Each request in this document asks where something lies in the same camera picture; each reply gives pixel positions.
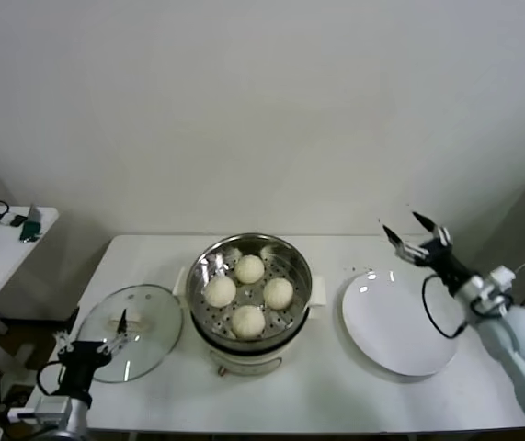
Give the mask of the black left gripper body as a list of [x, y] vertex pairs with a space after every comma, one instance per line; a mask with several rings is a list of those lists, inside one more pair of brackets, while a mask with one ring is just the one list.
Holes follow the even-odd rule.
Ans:
[[96, 371], [111, 361], [111, 354], [102, 348], [102, 342], [74, 341], [72, 351], [61, 349], [58, 361], [64, 371], [57, 396], [79, 401], [91, 401], [89, 393]]

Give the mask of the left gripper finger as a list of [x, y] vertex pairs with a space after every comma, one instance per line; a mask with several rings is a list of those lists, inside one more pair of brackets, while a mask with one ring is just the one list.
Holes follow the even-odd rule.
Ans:
[[71, 333], [74, 329], [79, 311], [80, 307], [77, 306], [69, 318], [63, 323], [63, 328], [54, 333], [54, 339], [59, 353], [72, 352], [74, 350], [74, 339]]
[[104, 320], [99, 330], [103, 333], [102, 342], [98, 347], [99, 354], [118, 354], [132, 340], [126, 309], [117, 321]]

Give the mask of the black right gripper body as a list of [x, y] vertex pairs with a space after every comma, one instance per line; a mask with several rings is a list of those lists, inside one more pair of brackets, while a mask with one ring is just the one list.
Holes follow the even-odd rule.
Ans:
[[454, 256], [452, 245], [443, 244], [440, 238], [424, 242], [419, 248], [426, 253], [415, 256], [413, 263], [432, 269], [446, 288], [461, 288], [474, 276], [474, 271]]

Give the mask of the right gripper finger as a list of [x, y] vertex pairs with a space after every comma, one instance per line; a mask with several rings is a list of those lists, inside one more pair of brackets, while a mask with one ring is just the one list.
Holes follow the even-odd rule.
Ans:
[[393, 230], [382, 226], [389, 243], [394, 247], [395, 254], [404, 261], [423, 261], [424, 250], [411, 243], [404, 242]]
[[435, 223], [432, 219], [422, 214], [417, 213], [416, 211], [412, 212], [416, 220], [428, 231], [433, 237], [438, 240], [443, 246], [452, 245], [452, 240], [449, 231]]

